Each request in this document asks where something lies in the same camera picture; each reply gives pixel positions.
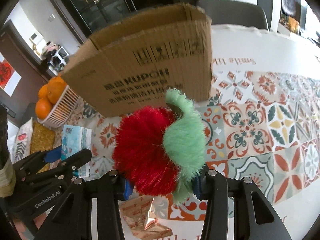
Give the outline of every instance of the patterned tablecloth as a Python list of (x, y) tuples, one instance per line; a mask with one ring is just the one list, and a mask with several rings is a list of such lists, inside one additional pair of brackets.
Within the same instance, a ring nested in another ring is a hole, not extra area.
[[(205, 125), (204, 154), (210, 168), (229, 178), (251, 177), (272, 204), (293, 197), (319, 178), (320, 80), (225, 70), (213, 71), (213, 81), (217, 94), (196, 103)], [(93, 130), (90, 179), (113, 169), (115, 133), (123, 117), (105, 118), (80, 100), (67, 121)], [(56, 131), (55, 146), (61, 144), (61, 129)], [(157, 216), (166, 220), (204, 220), (207, 208), (206, 201), (193, 195), (180, 207), (172, 204), (171, 195), (155, 202)], [(234, 217), (231, 198), (229, 217)]]

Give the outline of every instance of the plush toy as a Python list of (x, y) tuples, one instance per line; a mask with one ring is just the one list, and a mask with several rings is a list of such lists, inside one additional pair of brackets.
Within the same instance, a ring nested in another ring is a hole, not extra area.
[(138, 192), (172, 193), (179, 205), (204, 165), (204, 125), (193, 101), (180, 90), (168, 90), (165, 101), (169, 108), (147, 106), (121, 121), (112, 157)]

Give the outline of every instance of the fruit basket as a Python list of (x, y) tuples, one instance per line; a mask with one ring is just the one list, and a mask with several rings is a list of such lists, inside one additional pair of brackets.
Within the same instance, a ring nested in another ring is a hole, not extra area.
[(67, 85), (47, 117), (43, 120), (38, 119), (39, 123), (53, 128), (62, 126), (76, 108), (79, 100), (80, 96)]

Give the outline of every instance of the cardboard box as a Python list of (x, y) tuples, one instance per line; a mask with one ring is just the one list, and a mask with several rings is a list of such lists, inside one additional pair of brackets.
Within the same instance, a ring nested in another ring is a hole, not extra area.
[(211, 19), (175, 4), (141, 12), (94, 33), (66, 65), (62, 78), (103, 116), (165, 106), (167, 88), (209, 98)]

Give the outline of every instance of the green fur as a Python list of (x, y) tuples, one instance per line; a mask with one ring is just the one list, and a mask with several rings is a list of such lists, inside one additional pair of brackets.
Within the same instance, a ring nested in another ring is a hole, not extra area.
[(191, 180), (204, 165), (204, 125), (194, 104), (180, 90), (168, 90), (165, 100), (179, 107), (183, 116), (178, 117), (164, 132), (163, 147), (169, 158), (180, 167), (178, 185), (173, 192), (175, 204), (189, 197)]

